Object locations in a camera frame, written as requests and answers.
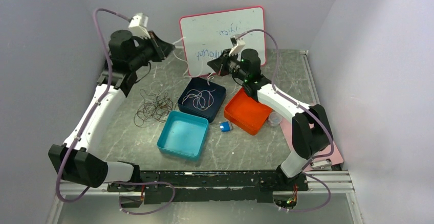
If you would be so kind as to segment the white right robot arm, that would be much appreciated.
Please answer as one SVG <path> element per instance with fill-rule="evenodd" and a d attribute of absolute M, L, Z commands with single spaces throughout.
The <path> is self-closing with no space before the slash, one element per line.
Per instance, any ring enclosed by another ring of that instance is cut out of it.
<path fill-rule="evenodd" d="M 278 166 L 276 184 L 289 190 L 317 154 L 333 146 L 333 135 L 326 111 L 320 104 L 302 103 L 280 90 L 261 71 L 256 50 L 246 49 L 231 56 L 229 49 L 207 64 L 219 76 L 232 76 L 242 81 L 245 94 L 257 103 L 273 109 L 292 125 L 292 150 Z"/>

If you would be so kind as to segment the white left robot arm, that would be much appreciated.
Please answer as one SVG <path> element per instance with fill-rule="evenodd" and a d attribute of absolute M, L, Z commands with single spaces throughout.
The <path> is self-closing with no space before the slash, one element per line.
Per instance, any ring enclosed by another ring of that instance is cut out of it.
<path fill-rule="evenodd" d="M 108 42 L 112 71 L 103 70 L 94 97 L 74 131 L 61 145 L 52 145 L 48 156 L 61 180 L 96 188 L 103 183 L 121 182 L 128 191 L 140 188 L 138 165 L 129 162 L 106 162 L 94 155 L 115 111 L 137 82 L 136 71 L 150 62 L 161 62 L 175 49 L 153 31 L 145 39 L 129 30 L 111 34 Z"/>

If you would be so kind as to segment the pink-framed whiteboard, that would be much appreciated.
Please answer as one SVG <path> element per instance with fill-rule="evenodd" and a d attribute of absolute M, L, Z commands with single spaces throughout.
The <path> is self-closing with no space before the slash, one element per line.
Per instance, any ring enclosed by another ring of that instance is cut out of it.
<path fill-rule="evenodd" d="M 252 29 L 265 29 L 264 9 L 253 6 L 181 17 L 179 20 L 188 74 L 208 76 L 208 61 L 232 48 L 230 38 Z"/>

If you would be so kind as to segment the dark blue square tray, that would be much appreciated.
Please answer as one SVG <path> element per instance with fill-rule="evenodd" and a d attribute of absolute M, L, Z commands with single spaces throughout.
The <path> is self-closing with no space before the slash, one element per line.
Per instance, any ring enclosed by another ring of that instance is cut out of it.
<path fill-rule="evenodd" d="M 205 118 L 211 123 L 225 98 L 226 89 L 223 86 L 195 77 L 190 80 L 177 104 L 179 111 Z"/>

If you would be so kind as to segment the orange square tray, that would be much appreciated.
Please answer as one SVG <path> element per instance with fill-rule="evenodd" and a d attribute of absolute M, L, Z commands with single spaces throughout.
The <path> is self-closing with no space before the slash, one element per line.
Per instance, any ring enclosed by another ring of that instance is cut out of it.
<path fill-rule="evenodd" d="M 273 112 L 270 107 L 248 97 L 241 88 L 224 109 L 224 117 L 248 134 L 256 135 L 268 116 Z"/>

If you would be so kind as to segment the small blue white object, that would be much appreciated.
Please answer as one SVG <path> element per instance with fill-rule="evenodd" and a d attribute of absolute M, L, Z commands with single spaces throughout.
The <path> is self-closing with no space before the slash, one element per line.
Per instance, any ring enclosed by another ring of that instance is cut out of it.
<path fill-rule="evenodd" d="M 221 132 L 229 132 L 232 131 L 232 123 L 230 121 L 225 121 L 220 123 Z"/>

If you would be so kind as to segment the clear plastic cup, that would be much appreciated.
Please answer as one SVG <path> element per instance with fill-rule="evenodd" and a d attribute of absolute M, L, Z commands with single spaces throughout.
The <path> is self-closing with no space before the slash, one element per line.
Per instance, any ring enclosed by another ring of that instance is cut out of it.
<path fill-rule="evenodd" d="M 279 126 L 282 122 L 283 117 L 276 111 L 273 111 L 268 116 L 268 123 L 272 127 Z"/>

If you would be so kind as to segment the teal square tray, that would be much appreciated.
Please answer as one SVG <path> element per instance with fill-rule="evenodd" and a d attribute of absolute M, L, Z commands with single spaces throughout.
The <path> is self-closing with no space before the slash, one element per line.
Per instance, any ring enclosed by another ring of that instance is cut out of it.
<path fill-rule="evenodd" d="M 173 110 L 157 141 L 161 153 L 198 161 L 206 141 L 207 119 Z"/>

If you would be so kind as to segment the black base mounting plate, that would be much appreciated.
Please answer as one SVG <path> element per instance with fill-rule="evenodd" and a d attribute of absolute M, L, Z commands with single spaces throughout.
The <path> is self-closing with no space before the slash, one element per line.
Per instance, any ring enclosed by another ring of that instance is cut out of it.
<path fill-rule="evenodd" d="M 307 178 L 299 174 L 286 178 L 275 170 L 229 171 L 141 171 L 141 179 L 150 186 L 111 183 L 110 193 L 144 197 L 143 203 L 162 204 L 200 201 L 243 201 L 273 203 L 278 193 L 291 195 L 307 191 Z"/>

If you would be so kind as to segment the pink clipboard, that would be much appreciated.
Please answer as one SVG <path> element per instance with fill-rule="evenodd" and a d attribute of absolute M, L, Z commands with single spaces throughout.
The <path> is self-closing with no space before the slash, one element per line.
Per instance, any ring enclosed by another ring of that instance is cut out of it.
<path fill-rule="evenodd" d="M 312 160 L 334 152 L 334 138 L 326 110 L 320 104 L 303 110 L 300 106 L 283 115 L 291 125 L 290 153 L 280 164 L 287 177 L 302 172 Z"/>

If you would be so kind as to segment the aluminium frame rail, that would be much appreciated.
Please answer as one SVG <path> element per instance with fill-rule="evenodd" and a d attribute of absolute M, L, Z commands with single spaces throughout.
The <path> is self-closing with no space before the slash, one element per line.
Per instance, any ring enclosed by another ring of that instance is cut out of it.
<path fill-rule="evenodd" d="M 363 223 L 355 190 L 346 171 L 311 171 L 291 180 L 279 178 L 272 170 L 247 171 L 142 171 L 147 185 L 105 183 L 86 192 L 90 195 L 116 196 L 121 207 L 172 203 L 207 203 L 211 201 L 247 201 L 267 203 L 280 210 L 294 210 L 302 193 L 325 194 L 328 203 L 332 194 L 344 194 L 353 223 Z"/>

